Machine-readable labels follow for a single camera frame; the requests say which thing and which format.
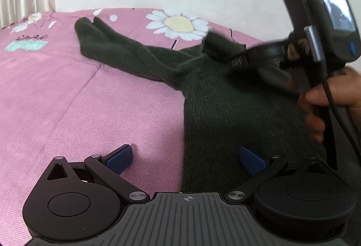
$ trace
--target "finger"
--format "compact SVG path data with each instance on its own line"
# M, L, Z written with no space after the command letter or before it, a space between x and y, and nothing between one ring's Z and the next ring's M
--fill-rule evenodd
M345 67L344 72L345 72L346 75L349 75L351 77L359 77L360 76L360 74L355 69L353 69L351 67Z
M308 114L305 116L305 124L306 127L312 133L317 133L317 134L324 133L324 129L325 129L324 121L321 118L315 116L314 114Z
M319 143L324 141L324 135L320 133L311 133L311 138Z
M354 76L353 71L348 70L348 74L331 77L328 79L330 91L335 104L351 105L361 107L361 76ZM328 106L326 93L322 84L312 88L305 95L305 99L310 104L318 106Z
M308 101L306 101L304 94L301 94L298 98L297 106L300 111L306 115L313 113L313 107Z

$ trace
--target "bed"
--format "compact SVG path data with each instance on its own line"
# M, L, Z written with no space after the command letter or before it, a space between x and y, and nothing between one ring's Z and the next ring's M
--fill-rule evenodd
M188 17L194 28L203 31L196 31L192 40L172 33L167 33L172 38L167 37L159 31L162 22L158 20L174 14ZM199 44L209 29L247 45L259 42L194 15L157 9L39 12L1 30L0 175L6 176L0 185L3 246L24 245L30 239L22 206L57 155L83 161L91 154L105 155L131 144L133 164L122 177L151 196L156 191L180 190L183 95L165 83L83 57L74 23L80 17L94 16L145 45L174 50Z

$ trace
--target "black cable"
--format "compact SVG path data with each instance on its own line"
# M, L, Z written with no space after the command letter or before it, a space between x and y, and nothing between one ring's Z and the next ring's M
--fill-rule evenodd
M335 115L335 118L337 120L337 122L339 123L339 125L341 126L342 128L342 131L345 133L346 137L348 138L348 140L350 141L351 145L352 145L352 148L353 150L355 151L355 154L359 160L359 163L361 165L361 153L359 151L359 146L357 145L355 139L353 138L353 136L351 135L349 129L347 129L344 121L342 120L340 114L338 113L337 109L336 109L336 104L333 100L333 97L332 97L332 94L331 94L331 91L330 91L330 87L329 87L329 83L327 81L327 78L323 79L322 81L322 85L324 86L324 91L326 92L326 96L327 96L327 99L330 103L330 107L331 107L331 110L333 112L333 114Z

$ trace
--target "daisy print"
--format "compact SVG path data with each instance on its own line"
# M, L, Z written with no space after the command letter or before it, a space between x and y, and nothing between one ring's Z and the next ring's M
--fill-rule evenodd
M147 29L156 29L154 34L164 33L171 39L180 37L186 41L200 40L210 29L208 21L180 11L154 10L146 18L153 20L146 26Z
M32 23L35 23L37 22L38 20L40 20L42 18L42 14L40 12L38 13L35 13L35 14L31 14L29 17L28 17L28 20L25 21L24 23L20 23L19 25L15 26L13 28L13 30L11 30L11 32L19 32L19 31L23 31L25 30L26 28L28 28L28 25L29 24L32 24Z

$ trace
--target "knit fabric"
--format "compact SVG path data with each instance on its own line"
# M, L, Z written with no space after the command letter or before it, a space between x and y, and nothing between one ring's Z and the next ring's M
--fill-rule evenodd
M248 180L251 175L239 163L242 145L265 158L282 155L295 165L309 156L325 161L324 148L309 137L295 97L267 86L253 70L233 74L224 62L245 45L210 33L202 45L180 51L145 46L97 17L93 23L80 18L75 31L83 56L182 91L183 192L224 193ZM359 240L356 221L353 215L345 236L350 245Z

